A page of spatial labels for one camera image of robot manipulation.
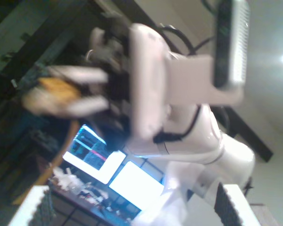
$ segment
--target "ceiling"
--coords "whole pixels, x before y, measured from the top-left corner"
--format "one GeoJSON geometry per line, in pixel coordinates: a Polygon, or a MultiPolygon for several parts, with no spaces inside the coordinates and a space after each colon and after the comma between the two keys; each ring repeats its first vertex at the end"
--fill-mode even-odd
{"type": "MultiPolygon", "coordinates": [[[[203,40],[213,18],[200,0],[168,0],[186,26],[203,40]]],[[[246,96],[283,133],[283,0],[249,0],[251,9],[246,96]]]]}

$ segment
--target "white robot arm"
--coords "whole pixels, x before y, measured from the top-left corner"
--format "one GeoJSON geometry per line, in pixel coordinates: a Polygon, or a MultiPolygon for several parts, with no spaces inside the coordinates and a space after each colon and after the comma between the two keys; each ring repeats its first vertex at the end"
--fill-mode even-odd
{"type": "MultiPolygon", "coordinates": [[[[106,31],[93,30],[93,51],[86,55],[89,67],[50,68],[53,76],[92,83],[91,90],[95,83],[106,86],[96,97],[67,109],[51,111],[43,106],[44,113],[92,115],[109,150],[125,145],[135,156],[169,161],[162,195],[133,225],[182,225],[188,213],[188,189],[216,209],[218,197],[232,191],[223,184],[242,189],[252,174],[254,153],[219,130],[209,107],[232,105],[243,98],[248,4],[222,0],[217,9],[214,57],[172,53],[155,30],[142,24],[127,27],[116,19],[106,31]]],[[[245,199],[239,202],[250,221],[237,218],[236,225],[259,225],[245,199]]]]}

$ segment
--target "computer monitor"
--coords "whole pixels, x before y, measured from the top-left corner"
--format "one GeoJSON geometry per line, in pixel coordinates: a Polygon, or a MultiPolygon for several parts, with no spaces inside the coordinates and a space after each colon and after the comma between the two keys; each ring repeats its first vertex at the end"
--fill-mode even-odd
{"type": "Polygon", "coordinates": [[[161,195],[164,186],[129,161],[109,186],[133,205],[145,210],[161,195]]]}
{"type": "Polygon", "coordinates": [[[126,155],[105,150],[106,142],[88,126],[83,125],[76,134],[63,159],[98,181],[107,184],[126,155]]]}

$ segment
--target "desk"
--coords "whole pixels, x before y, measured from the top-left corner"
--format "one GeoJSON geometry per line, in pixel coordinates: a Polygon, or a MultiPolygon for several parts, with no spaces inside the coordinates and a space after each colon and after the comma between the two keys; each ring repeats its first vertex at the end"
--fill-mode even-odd
{"type": "Polygon", "coordinates": [[[74,207],[73,211],[68,215],[67,219],[65,220],[65,223],[71,218],[71,216],[76,210],[81,210],[87,215],[97,219],[99,223],[102,223],[105,225],[109,225],[109,226],[115,226],[115,225],[129,226],[130,225],[129,223],[126,223],[122,218],[115,215],[114,213],[111,213],[106,209],[100,209],[100,206],[91,204],[85,199],[79,198],[77,195],[74,195],[70,191],[61,190],[61,189],[56,188],[55,186],[50,186],[50,189],[54,195],[56,195],[57,197],[71,204],[74,207]]]}

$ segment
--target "wall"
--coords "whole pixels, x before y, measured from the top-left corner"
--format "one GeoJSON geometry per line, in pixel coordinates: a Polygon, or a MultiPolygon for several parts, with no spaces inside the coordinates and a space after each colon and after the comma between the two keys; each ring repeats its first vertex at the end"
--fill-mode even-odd
{"type": "Polygon", "coordinates": [[[257,157],[253,173],[255,188],[250,191],[248,200],[265,204],[283,226],[283,135],[272,128],[247,98],[235,110],[274,152],[269,163],[257,157]]]}

